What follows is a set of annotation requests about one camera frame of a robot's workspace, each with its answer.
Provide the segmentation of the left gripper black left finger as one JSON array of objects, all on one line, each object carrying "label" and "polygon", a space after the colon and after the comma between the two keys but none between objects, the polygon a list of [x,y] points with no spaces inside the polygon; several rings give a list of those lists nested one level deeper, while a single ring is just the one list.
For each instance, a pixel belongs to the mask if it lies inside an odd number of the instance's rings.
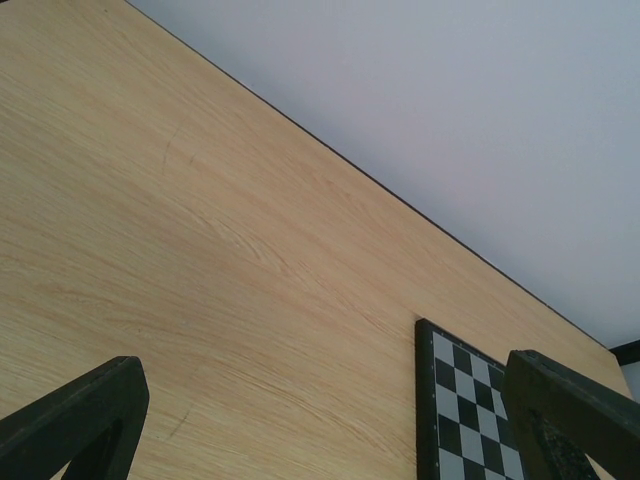
[{"label": "left gripper black left finger", "polygon": [[149,389],[136,356],[118,356],[1,420],[1,477],[125,479]]}]

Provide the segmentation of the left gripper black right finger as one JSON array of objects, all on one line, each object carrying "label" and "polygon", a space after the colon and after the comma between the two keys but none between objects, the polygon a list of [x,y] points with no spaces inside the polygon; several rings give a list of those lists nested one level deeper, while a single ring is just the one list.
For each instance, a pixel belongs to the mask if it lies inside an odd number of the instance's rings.
[{"label": "left gripper black right finger", "polygon": [[510,352],[503,402],[531,479],[639,477],[639,404],[535,350]]}]

